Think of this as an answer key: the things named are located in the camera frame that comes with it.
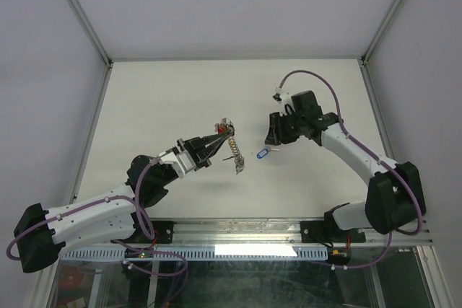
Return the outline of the metal keyring holder with rings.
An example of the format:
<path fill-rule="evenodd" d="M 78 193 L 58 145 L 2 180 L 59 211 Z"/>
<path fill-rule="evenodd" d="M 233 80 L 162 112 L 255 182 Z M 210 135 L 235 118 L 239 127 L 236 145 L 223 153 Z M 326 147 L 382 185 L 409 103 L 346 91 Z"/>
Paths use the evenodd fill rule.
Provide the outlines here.
<path fill-rule="evenodd" d="M 221 119 L 218 123 L 224 123 L 227 125 L 228 130 L 233 131 L 233 135 L 228 138 L 227 143 L 231 151 L 231 156 L 225 160 L 232 159 L 235 165 L 235 173 L 239 175 L 245 169 L 245 158 L 242 155 L 240 148 L 235 140 L 235 127 L 233 122 L 228 118 Z"/>

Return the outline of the blue key tag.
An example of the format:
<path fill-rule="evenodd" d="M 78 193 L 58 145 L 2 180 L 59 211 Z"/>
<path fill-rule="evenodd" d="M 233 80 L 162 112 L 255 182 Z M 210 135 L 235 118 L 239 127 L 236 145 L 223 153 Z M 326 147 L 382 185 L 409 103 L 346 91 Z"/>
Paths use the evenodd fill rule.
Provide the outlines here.
<path fill-rule="evenodd" d="M 264 147 L 262 148 L 262 150 L 260 150 L 257 154 L 256 154 L 256 158 L 257 159 L 264 159 L 265 157 L 267 157 L 270 153 L 272 152 L 278 152 L 279 149 L 276 149 L 276 148 L 271 148 L 271 147 Z"/>

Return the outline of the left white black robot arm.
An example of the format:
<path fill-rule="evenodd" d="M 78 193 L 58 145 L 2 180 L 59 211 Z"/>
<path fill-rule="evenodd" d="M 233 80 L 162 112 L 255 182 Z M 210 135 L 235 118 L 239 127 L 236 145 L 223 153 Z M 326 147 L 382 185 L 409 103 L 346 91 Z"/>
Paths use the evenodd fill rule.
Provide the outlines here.
<path fill-rule="evenodd" d="M 154 239 L 146 208 L 160 202 L 167 185 L 203 167 L 234 135 L 227 129 L 205 137 L 178 140 L 156 156 L 135 157 L 127 180 L 116 188 L 82 201 L 45 209 L 28 206 L 14 228 L 6 256 L 20 262 L 24 273 L 54 264 L 61 255 L 98 242 Z"/>

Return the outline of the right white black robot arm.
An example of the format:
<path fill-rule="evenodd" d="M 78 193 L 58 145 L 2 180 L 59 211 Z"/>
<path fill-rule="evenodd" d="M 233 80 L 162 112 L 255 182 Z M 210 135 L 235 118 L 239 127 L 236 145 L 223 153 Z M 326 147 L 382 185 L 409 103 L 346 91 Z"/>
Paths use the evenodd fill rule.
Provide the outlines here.
<path fill-rule="evenodd" d="M 280 146 L 305 137 L 329 150 L 366 184 L 360 203 L 343 203 L 324 213 L 319 226 L 310 230 L 321 242 L 339 241 L 353 229 L 374 229 L 379 234 L 406 233 L 402 227 L 423 224 L 427 212 L 419 170 L 411 162 L 383 157 L 345 131 L 336 113 L 324 113 L 311 91 L 288 94 L 276 89 L 273 98 L 280 110 L 269 116 L 265 143 Z"/>

